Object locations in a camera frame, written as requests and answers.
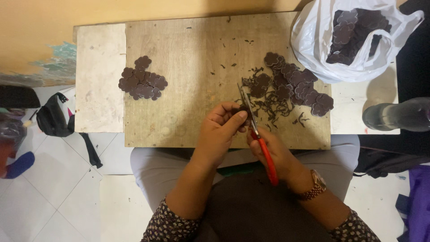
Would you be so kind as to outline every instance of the sleeve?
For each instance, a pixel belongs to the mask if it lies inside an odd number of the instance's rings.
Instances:
[[[330,230],[329,234],[336,242],[380,242],[375,233],[353,210],[349,217],[339,227]]]
[[[170,211],[164,198],[152,215],[141,242],[186,240],[199,225],[200,219],[184,219]]]

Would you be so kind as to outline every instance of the peeling paint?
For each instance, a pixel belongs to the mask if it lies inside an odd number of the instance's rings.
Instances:
[[[4,74],[0,73],[0,84],[41,87],[54,85],[70,85],[76,79],[76,45],[64,42],[62,45],[51,46],[53,57],[47,60],[30,62],[30,65],[43,69],[36,74]]]

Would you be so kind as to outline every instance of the wristwatch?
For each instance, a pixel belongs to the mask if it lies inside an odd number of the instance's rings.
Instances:
[[[320,193],[325,192],[327,189],[326,182],[316,170],[310,170],[310,174],[313,179],[313,187],[307,192],[297,194],[299,200],[312,200],[314,197],[318,196]]]

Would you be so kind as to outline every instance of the scissors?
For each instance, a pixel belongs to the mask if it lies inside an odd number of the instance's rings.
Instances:
[[[242,104],[244,104],[247,108],[249,108],[249,110],[252,110],[251,109],[251,101],[249,100],[248,95],[245,94],[246,93],[245,89],[243,87],[240,88],[239,84],[237,84],[237,87],[239,88],[240,98],[242,99]],[[258,143],[260,144],[260,147],[261,147],[261,151],[263,152],[264,157],[266,158],[266,162],[267,162],[267,169],[266,169],[266,171],[267,171],[267,176],[269,177],[270,183],[273,186],[277,186],[278,183],[279,183],[279,180],[278,180],[278,176],[276,174],[275,165],[273,164],[272,157],[271,157],[271,155],[269,153],[269,150],[267,149],[266,142],[258,134],[257,121],[255,121],[255,116],[254,116],[253,112],[251,112],[251,116],[252,116],[252,120],[251,120],[251,128],[252,128],[251,136],[252,136],[253,139],[255,139],[255,140],[258,141]]]

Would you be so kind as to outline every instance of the yellow wall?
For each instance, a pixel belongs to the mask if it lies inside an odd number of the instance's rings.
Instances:
[[[55,72],[44,70],[40,63],[57,60],[52,46],[61,46],[63,41],[72,43],[75,25],[298,11],[308,2],[310,0],[3,0],[0,6],[0,84],[8,81],[29,86],[74,83],[74,77],[69,77],[71,73],[57,80]]]

